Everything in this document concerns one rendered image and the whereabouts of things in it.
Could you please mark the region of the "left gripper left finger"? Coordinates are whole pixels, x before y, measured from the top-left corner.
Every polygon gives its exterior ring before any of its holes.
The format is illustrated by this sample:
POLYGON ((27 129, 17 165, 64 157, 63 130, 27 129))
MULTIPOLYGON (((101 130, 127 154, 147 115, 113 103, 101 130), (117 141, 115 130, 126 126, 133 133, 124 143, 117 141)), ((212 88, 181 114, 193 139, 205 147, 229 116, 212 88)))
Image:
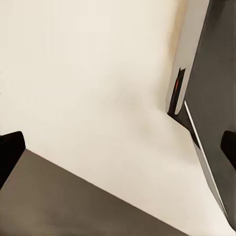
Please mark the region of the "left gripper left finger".
POLYGON ((26 149, 21 131, 0 136, 0 189, 26 149))

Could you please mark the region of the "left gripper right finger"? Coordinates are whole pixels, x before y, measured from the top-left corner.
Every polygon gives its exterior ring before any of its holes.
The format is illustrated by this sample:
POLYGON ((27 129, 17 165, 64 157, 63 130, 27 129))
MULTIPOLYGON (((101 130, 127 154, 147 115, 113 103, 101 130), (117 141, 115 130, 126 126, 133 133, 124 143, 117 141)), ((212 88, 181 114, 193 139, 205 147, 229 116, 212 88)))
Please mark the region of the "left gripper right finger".
POLYGON ((220 148, 236 170, 236 133, 224 131, 220 148))

